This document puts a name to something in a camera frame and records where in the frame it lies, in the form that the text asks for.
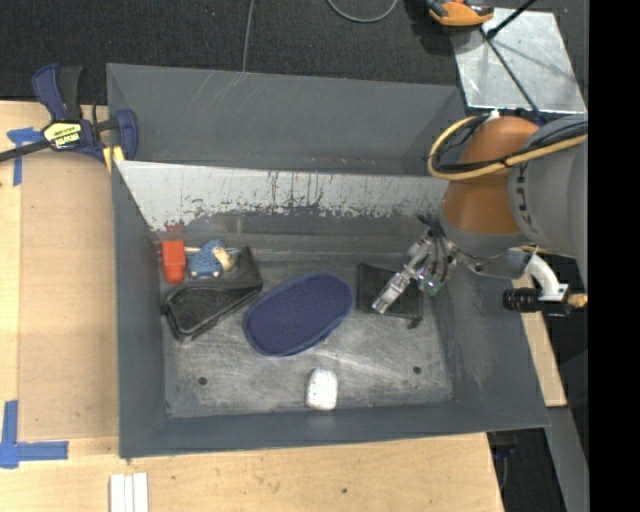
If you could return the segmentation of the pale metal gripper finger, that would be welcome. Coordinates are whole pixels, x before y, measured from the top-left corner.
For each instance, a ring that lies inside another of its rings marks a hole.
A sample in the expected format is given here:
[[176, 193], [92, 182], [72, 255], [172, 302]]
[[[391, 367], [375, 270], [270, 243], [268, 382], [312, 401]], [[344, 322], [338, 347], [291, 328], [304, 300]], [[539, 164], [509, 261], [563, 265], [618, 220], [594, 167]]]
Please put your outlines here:
[[387, 309], [392, 306], [396, 300], [404, 293], [410, 284], [410, 280], [406, 278], [391, 279], [378, 301], [378, 311], [384, 314]]
[[403, 293], [403, 275], [396, 273], [371, 304], [373, 310], [387, 310]]

